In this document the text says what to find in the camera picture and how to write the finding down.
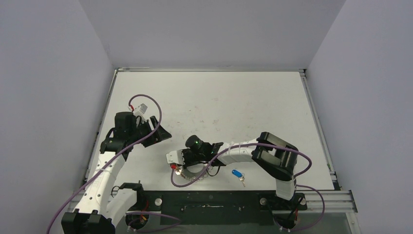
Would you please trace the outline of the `metal disc with key rings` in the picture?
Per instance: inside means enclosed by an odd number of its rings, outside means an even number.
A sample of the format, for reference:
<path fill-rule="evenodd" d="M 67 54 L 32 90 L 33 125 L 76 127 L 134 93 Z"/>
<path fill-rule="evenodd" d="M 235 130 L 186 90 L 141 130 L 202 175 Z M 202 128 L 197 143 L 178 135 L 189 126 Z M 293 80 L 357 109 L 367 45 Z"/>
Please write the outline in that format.
<path fill-rule="evenodd" d="M 207 167 L 206 164 L 197 164 L 183 168 L 183 174 L 185 175 L 185 177 L 182 178 L 189 182 L 202 181 L 205 178 L 212 176 L 212 169 L 211 167 Z"/>

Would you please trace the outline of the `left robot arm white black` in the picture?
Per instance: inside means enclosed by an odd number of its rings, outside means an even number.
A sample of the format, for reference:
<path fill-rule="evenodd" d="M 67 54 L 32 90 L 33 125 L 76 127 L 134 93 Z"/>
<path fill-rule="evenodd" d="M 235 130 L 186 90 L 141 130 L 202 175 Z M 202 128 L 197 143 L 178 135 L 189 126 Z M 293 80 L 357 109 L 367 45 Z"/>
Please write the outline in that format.
<path fill-rule="evenodd" d="M 113 234 L 120 219 L 129 208 L 139 210 L 145 205 L 142 186 L 125 183 L 120 195 L 109 200 L 116 178 L 126 163 L 135 144 L 152 146 L 171 138 L 160 121 L 151 116 L 144 118 L 142 111 L 119 112 L 99 149 L 95 172 L 81 190 L 82 199 L 61 220 L 65 234 Z"/>

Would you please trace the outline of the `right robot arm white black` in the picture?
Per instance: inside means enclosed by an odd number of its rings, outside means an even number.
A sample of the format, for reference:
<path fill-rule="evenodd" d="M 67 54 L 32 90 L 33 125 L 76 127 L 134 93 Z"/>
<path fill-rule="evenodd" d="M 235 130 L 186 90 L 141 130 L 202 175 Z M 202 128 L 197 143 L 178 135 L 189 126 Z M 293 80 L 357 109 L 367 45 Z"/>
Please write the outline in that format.
<path fill-rule="evenodd" d="M 262 132 L 258 138 L 241 143 L 209 143 L 192 135 L 186 140 L 185 148 L 174 153 L 174 164 L 184 178 L 195 179 L 208 171 L 191 173 L 187 170 L 190 166 L 209 164 L 224 167 L 232 163 L 254 162 L 275 178 L 275 202 L 281 209 L 288 209 L 295 202 L 296 150 L 295 146 L 269 132 Z"/>

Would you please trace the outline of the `key with blue tag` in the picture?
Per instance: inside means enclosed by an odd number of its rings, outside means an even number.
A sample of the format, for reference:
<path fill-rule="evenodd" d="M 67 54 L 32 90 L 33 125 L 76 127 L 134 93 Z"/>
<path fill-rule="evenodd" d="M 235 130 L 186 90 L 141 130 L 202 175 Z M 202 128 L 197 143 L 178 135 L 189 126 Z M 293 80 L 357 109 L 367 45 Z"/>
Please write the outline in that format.
<path fill-rule="evenodd" d="M 232 170 L 232 174 L 239 179 L 239 181 L 242 183 L 244 187 L 246 187 L 243 173 L 239 172 L 238 170 Z"/>

